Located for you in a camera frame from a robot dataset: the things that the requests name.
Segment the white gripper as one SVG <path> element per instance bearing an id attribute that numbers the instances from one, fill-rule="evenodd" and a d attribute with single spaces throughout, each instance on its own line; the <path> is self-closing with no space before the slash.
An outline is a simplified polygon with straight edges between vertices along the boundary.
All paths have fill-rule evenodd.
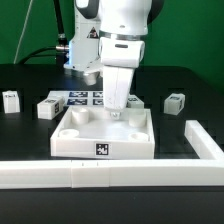
<path id="1" fill-rule="evenodd" d="M 112 119 L 119 120 L 126 107 L 134 71 L 144 56 L 143 41 L 100 38 L 100 62 L 103 65 L 103 101 Z"/>

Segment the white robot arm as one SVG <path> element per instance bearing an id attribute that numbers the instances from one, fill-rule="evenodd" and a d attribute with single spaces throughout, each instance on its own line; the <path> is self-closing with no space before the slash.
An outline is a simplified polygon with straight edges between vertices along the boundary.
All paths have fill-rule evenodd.
<path id="1" fill-rule="evenodd" d="M 134 75 L 144 57 L 148 25 L 165 0 L 74 0 L 75 35 L 64 68 L 89 85 L 103 77 L 103 105 L 118 118 L 126 108 Z"/>

